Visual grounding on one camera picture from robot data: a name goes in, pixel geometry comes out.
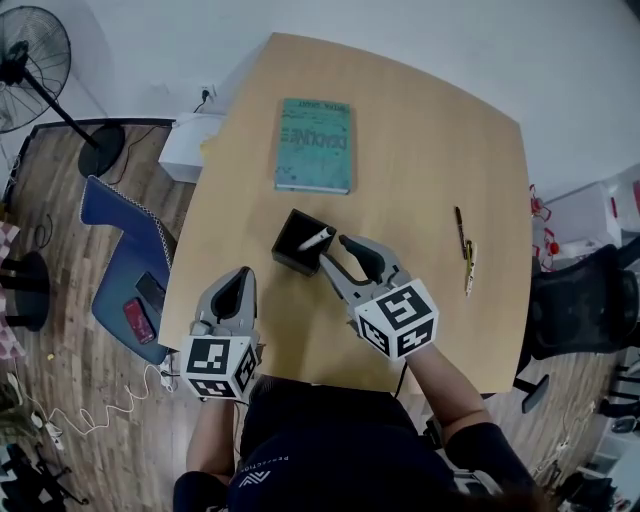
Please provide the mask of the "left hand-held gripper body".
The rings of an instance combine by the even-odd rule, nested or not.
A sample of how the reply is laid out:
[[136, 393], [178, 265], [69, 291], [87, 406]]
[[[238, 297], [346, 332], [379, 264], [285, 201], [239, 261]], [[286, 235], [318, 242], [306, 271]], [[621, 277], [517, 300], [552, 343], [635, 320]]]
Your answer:
[[200, 399], [243, 401], [260, 364], [254, 314], [222, 320], [199, 314], [180, 351], [180, 376]]

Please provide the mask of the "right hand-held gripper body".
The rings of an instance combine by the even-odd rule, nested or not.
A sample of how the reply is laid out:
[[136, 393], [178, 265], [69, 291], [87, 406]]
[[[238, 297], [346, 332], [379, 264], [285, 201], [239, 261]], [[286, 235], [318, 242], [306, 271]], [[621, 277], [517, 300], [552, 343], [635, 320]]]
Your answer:
[[383, 285], [349, 313], [358, 335], [387, 359], [404, 359], [436, 337], [439, 310], [419, 278]]

